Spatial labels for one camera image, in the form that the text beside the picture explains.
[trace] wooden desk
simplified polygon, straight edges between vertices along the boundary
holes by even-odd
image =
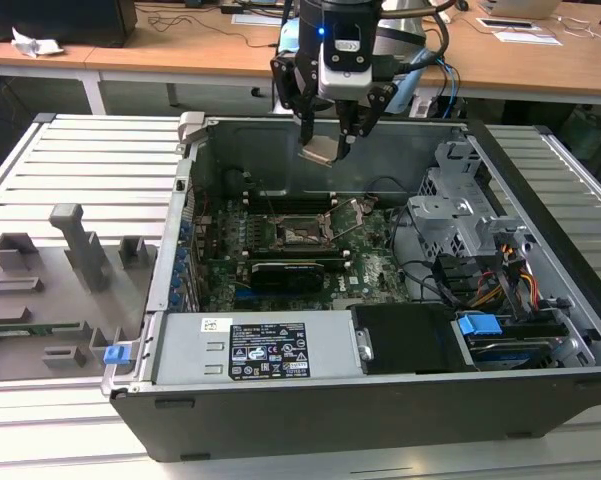
[[[504,43],[476,31],[490,31],[475,20],[487,15],[477,6],[477,0],[469,3],[471,9],[466,13],[451,11],[453,18],[448,26],[451,42],[446,60],[460,72],[461,96],[601,104],[600,38],[566,33],[564,26],[552,18],[535,22],[543,28],[538,34],[555,35],[562,46]],[[599,5],[562,3],[556,15],[590,21],[592,30],[601,35]],[[428,45],[433,49],[439,40],[435,32],[428,35]],[[442,82],[440,69],[429,68],[416,91],[415,108],[422,110],[421,104],[437,95]]]
[[[486,14],[477,0],[470,0],[470,4],[466,13],[450,10],[451,45],[446,55],[460,71],[463,97],[601,104],[601,39],[570,35],[557,20],[549,19],[537,23],[544,33],[555,33],[563,46],[503,43],[476,31],[489,32],[475,20]],[[164,4],[138,6],[155,11]],[[593,30],[601,34],[601,6],[563,3],[557,13],[590,20]],[[171,86],[168,92],[174,102],[174,85],[178,83],[269,87],[269,60],[274,49],[250,48],[242,37],[214,29],[242,34],[252,45],[268,45],[277,40],[278,28],[232,25],[231,16],[217,10],[176,9],[159,14],[163,18],[186,15],[186,20],[158,32],[149,25],[149,17],[158,14],[138,11],[136,31],[122,49],[69,46],[63,55],[32,59],[3,43],[0,73],[78,79],[94,114],[106,113],[100,83],[107,80],[166,83]],[[434,32],[429,35],[429,45],[434,48],[437,36]],[[438,68],[424,72],[413,112],[426,111],[421,107],[435,98],[442,82]]]
[[[152,7],[142,4],[141,8],[149,10],[158,4],[148,5]],[[275,49],[266,45],[278,41],[279,28],[232,25],[231,15],[223,15],[220,10],[189,12],[170,14],[162,11],[160,15],[165,18],[185,16],[181,23],[159,32],[154,27],[163,29],[167,25],[149,25],[149,18],[157,18],[158,14],[138,11],[136,30],[125,47],[93,49],[86,59],[86,67],[92,70],[271,77],[269,61],[275,55]],[[245,39],[259,48],[249,47]]]

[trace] side panel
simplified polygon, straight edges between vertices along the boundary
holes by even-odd
[[[540,437],[601,404],[601,374],[134,395],[111,403],[162,462]]]

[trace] blue tab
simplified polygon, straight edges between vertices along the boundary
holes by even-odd
[[[131,345],[111,345],[104,351],[105,365],[128,365],[131,363]]]
[[[502,327],[495,315],[467,314],[458,320],[463,335],[499,335]]]

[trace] warning label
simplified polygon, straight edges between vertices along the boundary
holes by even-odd
[[[311,376],[304,323],[232,325],[229,355],[233,380]]]

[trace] yellow cable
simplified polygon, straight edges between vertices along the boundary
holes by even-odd
[[[487,293],[484,297],[479,298],[477,301],[475,301],[471,305],[471,307],[477,307],[478,305],[483,305],[484,303],[488,302],[493,297],[495,297],[497,294],[499,294],[501,291],[502,291],[502,287],[500,285],[498,285],[495,289],[493,289],[491,292]]]

